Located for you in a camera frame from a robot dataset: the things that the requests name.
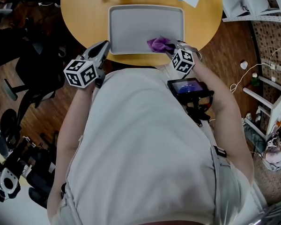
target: white cable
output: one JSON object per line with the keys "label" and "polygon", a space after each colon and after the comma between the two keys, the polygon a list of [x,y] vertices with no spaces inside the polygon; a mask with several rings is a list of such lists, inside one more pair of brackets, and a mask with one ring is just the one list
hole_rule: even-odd
{"label": "white cable", "polygon": [[273,55],[274,55],[276,52],[278,52],[279,50],[281,50],[281,47],[278,48],[275,52],[273,52],[273,54],[271,55],[271,57],[270,57],[270,59],[269,59],[269,61],[268,61],[268,64],[266,64],[266,63],[259,63],[259,64],[254,65],[253,67],[249,68],[248,71],[245,72],[245,74],[242,76],[242,78],[239,80],[239,82],[238,82],[237,84],[235,84],[235,83],[231,84],[231,86],[230,86],[230,91],[231,91],[232,93],[235,92],[237,86],[240,84],[240,82],[242,81],[242,79],[244,78],[244,76],[245,76],[252,68],[254,68],[254,67],[258,66],[258,65],[266,65],[266,66],[268,66],[268,67],[271,67],[271,58],[272,58]]}
{"label": "white cable", "polygon": [[275,52],[273,52],[273,54],[271,55],[269,61],[268,61],[268,64],[271,65],[271,58],[273,57],[273,55],[278,52],[279,50],[281,50],[281,48],[278,48]]}
{"label": "white cable", "polygon": [[239,82],[238,82],[237,84],[235,84],[235,83],[231,84],[231,86],[230,86],[230,91],[231,91],[232,93],[234,93],[235,90],[236,90],[236,88],[237,88],[237,86],[240,84],[240,82],[241,82],[242,79],[244,78],[244,76],[245,76],[252,68],[254,68],[254,67],[258,66],[258,65],[266,65],[266,66],[270,67],[270,65],[268,65],[268,64],[266,64],[266,63],[259,63],[259,64],[254,65],[253,67],[249,68],[248,71],[245,72],[245,74],[242,76],[242,78],[239,80]]}

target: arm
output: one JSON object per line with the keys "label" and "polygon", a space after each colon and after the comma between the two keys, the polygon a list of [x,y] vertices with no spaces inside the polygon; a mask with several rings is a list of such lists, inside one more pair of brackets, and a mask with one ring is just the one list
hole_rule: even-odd
{"label": "arm", "polygon": [[48,198],[47,213],[51,222],[61,201],[61,186],[66,182],[68,166],[73,158],[81,135],[83,135],[95,85],[78,89],[62,123],[58,141],[54,183]]}
{"label": "arm", "polygon": [[222,80],[205,67],[196,54],[193,53],[193,55],[195,60],[193,71],[207,87],[214,91],[211,107],[215,113],[215,141],[219,147],[226,150],[227,159],[252,183],[254,179],[253,159],[245,140],[237,102]]}

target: purple cloth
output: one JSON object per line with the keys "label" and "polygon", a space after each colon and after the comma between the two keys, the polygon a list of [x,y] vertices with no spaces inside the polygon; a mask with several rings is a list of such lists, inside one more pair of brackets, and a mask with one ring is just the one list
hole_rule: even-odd
{"label": "purple cloth", "polygon": [[165,53],[165,51],[173,51],[173,47],[167,46],[169,42],[170,39],[167,39],[165,37],[154,38],[147,41],[150,49],[155,53]]}

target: desk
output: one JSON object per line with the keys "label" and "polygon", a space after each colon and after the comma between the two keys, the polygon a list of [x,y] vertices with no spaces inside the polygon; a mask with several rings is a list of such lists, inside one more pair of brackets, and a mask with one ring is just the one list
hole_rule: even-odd
{"label": "desk", "polygon": [[[72,35],[88,48],[99,41],[108,40],[108,9],[123,4],[154,4],[182,8],[185,15],[185,42],[198,50],[215,35],[222,18],[222,0],[200,0],[196,8],[179,0],[61,0],[61,12]],[[165,54],[109,54],[107,58],[139,66],[169,63]]]}

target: small screen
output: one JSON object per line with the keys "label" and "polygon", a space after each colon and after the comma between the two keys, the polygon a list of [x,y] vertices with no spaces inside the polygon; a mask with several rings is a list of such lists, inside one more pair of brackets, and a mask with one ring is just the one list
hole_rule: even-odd
{"label": "small screen", "polygon": [[203,88],[196,80],[189,81],[178,81],[173,83],[173,87],[176,90],[177,94],[183,94],[188,92],[202,91]]}

